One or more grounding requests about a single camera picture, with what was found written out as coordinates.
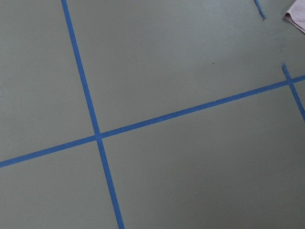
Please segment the pink Snoopy t-shirt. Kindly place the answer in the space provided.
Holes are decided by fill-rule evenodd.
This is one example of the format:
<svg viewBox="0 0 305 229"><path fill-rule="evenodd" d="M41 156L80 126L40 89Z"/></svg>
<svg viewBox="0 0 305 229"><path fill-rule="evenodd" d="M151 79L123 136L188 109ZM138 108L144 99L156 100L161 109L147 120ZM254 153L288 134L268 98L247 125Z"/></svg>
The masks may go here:
<svg viewBox="0 0 305 229"><path fill-rule="evenodd" d="M302 33L305 32L305 0L296 0L285 13L287 19Z"/></svg>

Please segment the blue tape strip long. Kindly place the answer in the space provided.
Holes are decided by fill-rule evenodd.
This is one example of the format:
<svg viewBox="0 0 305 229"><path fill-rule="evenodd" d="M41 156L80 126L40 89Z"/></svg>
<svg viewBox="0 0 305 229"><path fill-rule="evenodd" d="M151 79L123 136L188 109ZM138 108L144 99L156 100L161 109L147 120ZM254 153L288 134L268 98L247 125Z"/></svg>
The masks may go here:
<svg viewBox="0 0 305 229"><path fill-rule="evenodd" d="M82 88L83 88L86 104L87 104L87 107L88 107L88 111L89 111L89 115L90 115L90 119L91 119L91 124L92 124L93 131L94 131L95 141L97 143L97 147L98 147L98 150L99 150L101 163L102 163L102 167L103 167L103 171L104 171L104 176L105 176L105 179L106 179L106 182L107 182L107 187L108 187L108 190L109 190L109 194L110 194L110 198L111 198L111 202L112 202L112 207L113 207L113 211L114 211L114 214L115 214L115 219L116 219L118 228L123 229L123 228L125 228L125 225L124 225L124 221L123 221L123 218L122 218L122 213L121 213L119 201L117 199L116 190L115 190L115 187L114 187L113 178L112 178L111 170L110 170L110 167L109 167L106 151L105 151L104 144L103 144L103 141L102 141L102 136L101 136L98 120L97 120L97 117L96 117L96 113L95 113L94 104L93 104L93 101L92 101L90 89L89 89L89 86L88 86L88 83L87 83L86 74L85 74L85 71L84 71L84 68L83 68L81 55L80 55L79 47L78 47L78 44L77 44L77 39L76 39L76 36L75 36L75 32L74 32L74 28L73 28L73 24L72 24L72 20L71 20L71 15L70 15L70 12L69 12L68 3L67 3L67 1L62 0L61 5L62 5L62 9L63 9L63 13L64 13L64 17L65 17L65 21L66 21L66 25L67 25L67 29L68 29L70 41L71 41L71 46L72 46L72 49L73 49L74 58L75 58L75 61L76 61L78 72L79 72L79 76L80 76L81 85L82 85Z"/></svg>

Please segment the short blue tape piece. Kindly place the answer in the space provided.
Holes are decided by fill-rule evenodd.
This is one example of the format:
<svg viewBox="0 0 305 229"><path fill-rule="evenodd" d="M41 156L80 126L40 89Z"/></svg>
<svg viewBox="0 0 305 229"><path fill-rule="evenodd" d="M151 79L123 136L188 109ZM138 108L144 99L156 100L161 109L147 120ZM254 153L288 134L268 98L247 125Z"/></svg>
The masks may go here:
<svg viewBox="0 0 305 229"><path fill-rule="evenodd" d="M304 81L305 80L305 76L302 75L302 76L298 76L296 78L291 78L289 70L288 70L288 68L287 68L285 63L282 63L282 70L284 72L287 84L288 84L288 86L290 88L290 91L291 91L291 93L293 95L293 98L295 100L297 108L298 108L298 110L299 110L299 112L300 112L300 114L302 116L303 121L304 121L305 120L305 109L304 109L304 107L302 105L302 102L300 100L300 97L299 97L299 95L297 93L297 90L296 90L294 84L295 83L299 83L301 81Z"/></svg>

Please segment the short blue tape stub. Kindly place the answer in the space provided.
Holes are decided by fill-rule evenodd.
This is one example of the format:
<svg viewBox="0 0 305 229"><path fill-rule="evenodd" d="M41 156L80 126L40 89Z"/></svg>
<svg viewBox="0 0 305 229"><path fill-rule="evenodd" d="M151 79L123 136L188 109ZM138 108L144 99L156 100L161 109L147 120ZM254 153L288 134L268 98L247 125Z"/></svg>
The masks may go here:
<svg viewBox="0 0 305 229"><path fill-rule="evenodd" d="M263 11L263 9L262 9L262 7L260 5L259 0L254 0L254 3L255 3L255 5L256 5L256 7L258 9L258 12L259 12L260 16L262 17L263 20L265 20L266 19L266 15L264 14L264 11Z"/></svg>

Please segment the blue tape strip crossing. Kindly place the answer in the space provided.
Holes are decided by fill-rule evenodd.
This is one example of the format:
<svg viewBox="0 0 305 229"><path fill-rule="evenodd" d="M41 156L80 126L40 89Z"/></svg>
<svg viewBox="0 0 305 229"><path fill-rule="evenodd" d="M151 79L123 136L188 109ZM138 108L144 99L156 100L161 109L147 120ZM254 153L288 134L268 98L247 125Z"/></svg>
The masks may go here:
<svg viewBox="0 0 305 229"><path fill-rule="evenodd" d="M148 120L145 120L145 121L137 122L135 124L131 124L131 125L127 125L127 126L124 126L124 127L116 128L116 129L113 129L113 130L110 130L110 131L102 132L102 133L98 134L98 137L103 139L103 138L107 138L107 137L110 137L110 136L118 135L118 134L125 133L125 132L131 131L131 130L139 129L139 128L149 126L149 125L153 125L153 124L156 124L156 123L159 123L159 122L174 119L174 118L177 118L179 116L188 115L190 113L194 113L194 112L198 112L198 111L208 109L208 108L211 108L211 107L219 106L219 105L226 104L226 103L229 103L229 102L232 102L232 101L244 99L246 97L250 97L250 96L253 96L253 95L256 95L256 94L261 94L261 93L271 91L271 90L274 90L274 89L278 89L278 88L288 86L288 85L289 85L288 80L284 80L284 81L281 81L281 82L278 82L278 83L263 86L263 87L253 89L253 90L250 90L250 91L247 91L247 92L232 95L232 96L229 96L229 97L225 97L225 98L222 98L222 99L219 99L219 100L211 101L211 102L201 104L201 105L198 105L198 106L186 108L186 109L183 109L183 110L180 110L180 111L177 111L177 112L173 112L173 113L170 113L170 114L165 114L165 115L155 117L155 118L152 118L152 119L148 119ZM58 146L53 146L53 147L50 147L50 148L46 148L44 150L36 151L36 152L33 152L33 153L29 153L29 154L25 154L25 155L22 155L22 156L18 156L18 157L15 157L15 158L11 158L11 159L8 159L8 160L1 161L0 167L1 168L7 167L7 166L10 166L10 165L20 163L20 162L24 162L24 161L27 161L27 160L31 160L31 159L34 159L34 158L41 157L41 156L56 153L56 152L59 152L59 151L65 150L65 149L69 149L69 148L73 148L73 147L76 147L76 146L84 145L86 143L90 143L90 142L93 142L93 141L96 141L96 136L94 136L94 135L88 136L88 137L85 137L85 138L81 138L81 139L77 139L77 140L67 142L67 143L64 143L64 144L61 144L61 145L58 145Z"/></svg>

